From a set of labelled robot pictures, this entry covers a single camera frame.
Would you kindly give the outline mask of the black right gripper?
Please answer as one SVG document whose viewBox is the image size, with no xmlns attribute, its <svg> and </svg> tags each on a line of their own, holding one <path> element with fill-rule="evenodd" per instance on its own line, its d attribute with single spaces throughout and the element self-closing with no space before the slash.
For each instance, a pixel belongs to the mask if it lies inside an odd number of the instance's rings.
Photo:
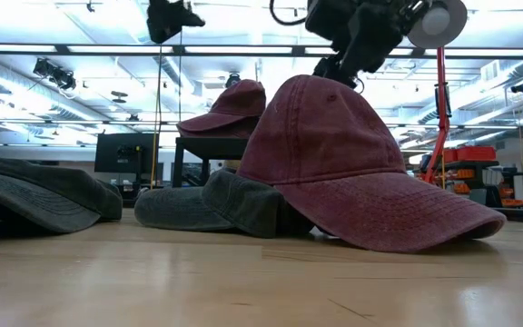
<svg viewBox="0 0 523 327">
<path fill-rule="evenodd" d="M 313 75 L 324 78 L 338 78 L 340 75 L 339 61 L 338 54 L 323 57 L 315 66 Z"/>
</svg>

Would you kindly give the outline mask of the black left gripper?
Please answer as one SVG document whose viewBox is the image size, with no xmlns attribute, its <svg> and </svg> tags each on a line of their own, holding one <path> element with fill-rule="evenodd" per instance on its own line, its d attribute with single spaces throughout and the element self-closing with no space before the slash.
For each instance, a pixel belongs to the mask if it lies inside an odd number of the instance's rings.
<svg viewBox="0 0 523 327">
<path fill-rule="evenodd" d="M 183 0 L 150 0 L 147 16 L 150 38 L 159 45 L 180 33 L 183 26 L 205 26 L 205 21 L 186 8 Z"/>
</svg>

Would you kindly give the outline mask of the dark grey baseball cap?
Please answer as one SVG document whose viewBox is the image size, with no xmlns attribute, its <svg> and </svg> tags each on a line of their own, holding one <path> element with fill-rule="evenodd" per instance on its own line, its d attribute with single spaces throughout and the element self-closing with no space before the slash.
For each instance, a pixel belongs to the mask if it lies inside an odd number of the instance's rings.
<svg viewBox="0 0 523 327">
<path fill-rule="evenodd" d="M 75 233 L 122 215 L 117 187 L 82 170 L 0 158 L 0 221 Z"/>
<path fill-rule="evenodd" d="M 147 191 L 136 201 L 134 215 L 153 228 L 233 231 L 264 239 L 303 236 L 314 227 L 275 188 L 227 171 L 213 173 L 204 186 Z"/>
</svg>

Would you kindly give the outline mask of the red desk lamp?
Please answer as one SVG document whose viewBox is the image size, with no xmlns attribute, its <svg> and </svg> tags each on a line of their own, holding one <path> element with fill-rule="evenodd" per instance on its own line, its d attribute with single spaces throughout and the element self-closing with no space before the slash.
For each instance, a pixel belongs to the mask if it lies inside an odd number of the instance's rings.
<svg viewBox="0 0 523 327">
<path fill-rule="evenodd" d="M 454 41 L 467 23 L 468 9 L 461 0 L 424 0 L 428 6 L 408 38 L 422 49 L 437 50 L 438 83 L 436 84 L 436 109 L 439 133 L 423 180 L 435 183 L 435 165 L 443 155 L 444 143 L 449 132 L 449 89 L 445 73 L 445 46 Z"/>
</svg>

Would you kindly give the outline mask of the black mesh rack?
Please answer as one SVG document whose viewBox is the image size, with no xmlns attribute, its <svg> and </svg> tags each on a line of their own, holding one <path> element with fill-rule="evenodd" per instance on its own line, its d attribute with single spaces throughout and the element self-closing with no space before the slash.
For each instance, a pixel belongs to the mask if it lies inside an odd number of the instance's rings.
<svg viewBox="0 0 523 327">
<path fill-rule="evenodd" d="M 175 156 L 173 161 L 172 187 L 183 185 L 184 152 L 202 160 L 202 169 L 198 185 L 204 185 L 210 176 L 211 160 L 241 160 L 247 146 L 247 139 L 238 138 L 194 138 L 177 137 L 175 140 Z"/>
</svg>

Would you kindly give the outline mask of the black ceiling track light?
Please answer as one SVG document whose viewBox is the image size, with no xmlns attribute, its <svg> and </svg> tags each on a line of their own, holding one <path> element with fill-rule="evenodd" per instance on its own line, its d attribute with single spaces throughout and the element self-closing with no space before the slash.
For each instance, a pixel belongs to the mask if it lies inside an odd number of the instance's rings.
<svg viewBox="0 0 523 327">
<path fill-rule="evenodd" d="M 76 87 L 73 72 L 66 71 L 44 58 L 36 60 L 33 73 L 41 78 L 48 79 L 62 90 L 71 90 Z"/>
</svg>

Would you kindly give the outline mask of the black monitor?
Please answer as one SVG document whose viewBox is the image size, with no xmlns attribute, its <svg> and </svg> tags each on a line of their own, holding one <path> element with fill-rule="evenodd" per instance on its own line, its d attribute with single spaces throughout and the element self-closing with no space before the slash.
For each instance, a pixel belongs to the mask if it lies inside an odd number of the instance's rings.
<svg viewBox="0 0 523 327">
<path fill-rule="evenodd" d="M 98 173 L 150 173 L 154 134 L 99 134 L 94 170 Z"/>
</svg>

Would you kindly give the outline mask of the red plastic bin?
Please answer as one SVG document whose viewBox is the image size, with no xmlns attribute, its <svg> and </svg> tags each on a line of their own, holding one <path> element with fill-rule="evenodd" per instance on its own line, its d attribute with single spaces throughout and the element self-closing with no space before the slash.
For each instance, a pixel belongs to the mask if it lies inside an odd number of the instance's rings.
<svg viewBox="0 0 523 327">
<path fill-rule="evenodd" d="M 491 146 L 463 146 L 443 152 L 445 163 L 491 162 L 496 160 L 496 150 Z"/>
</svg>

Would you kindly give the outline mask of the black storage shelf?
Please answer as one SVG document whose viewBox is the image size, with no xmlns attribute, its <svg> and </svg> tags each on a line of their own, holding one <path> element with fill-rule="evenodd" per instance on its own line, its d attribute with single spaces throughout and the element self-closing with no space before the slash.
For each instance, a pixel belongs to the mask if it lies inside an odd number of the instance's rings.
<svg viewBox="0 0 523 327">
<path fill-rule="evenodd" d="M 497 161 L 460 161 L 445 165 L 447 189 L 491 208 L 519 208 L 515 178 L 523 173 Z"/>
</svg>

